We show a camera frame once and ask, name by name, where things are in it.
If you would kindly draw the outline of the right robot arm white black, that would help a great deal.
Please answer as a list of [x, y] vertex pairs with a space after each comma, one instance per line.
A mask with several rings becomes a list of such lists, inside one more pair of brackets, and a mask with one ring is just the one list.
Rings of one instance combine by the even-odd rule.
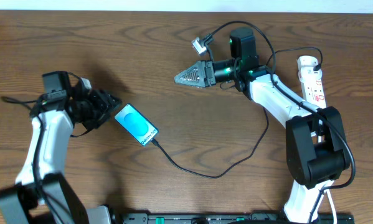
[[319, 223], [318, 209], [324, 197], [338, 185], [345, 170], [356, 172], [339, 111], [326, 105], [323, 93], [322, 58], [298, 59], [303, 92], [296, 94], [275, 74], [276, 50], [261, 64], [256, 50], [257, 26], [242, 22], [230, 33], [228, 60], [197, 61], [175, 76], [180, 85], [207, 88], [233, 82], [249, 100], [272, 114], [286, 131], [286, 163], [293, 186], [279, 221]]

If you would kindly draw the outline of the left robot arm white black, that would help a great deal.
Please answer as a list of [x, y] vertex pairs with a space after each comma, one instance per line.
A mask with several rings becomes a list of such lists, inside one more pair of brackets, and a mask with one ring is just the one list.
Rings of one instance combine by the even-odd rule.
[[4, 96], [3, 101], [29, 110], [32, 139], [15, 184], [0, 190], [0, 211], [6, 223], [117, 223], [107, 205], [85, 208], [65, 179], [67, 146], [74, 127], [87, 132], [105, 123], [121, 100], [94, 90], [86, 78], [55, 71], [42, 75], [45, 92], [33, 101]]

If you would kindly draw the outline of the Galaxy S25 smartphone cyan screen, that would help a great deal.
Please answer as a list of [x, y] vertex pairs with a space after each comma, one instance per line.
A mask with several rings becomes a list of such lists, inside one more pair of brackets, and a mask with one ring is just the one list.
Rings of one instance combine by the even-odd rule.
[[115, 115], [115, 120], [142, 146], [146, 146], [159, 133], [159, 129], [129, 103]]

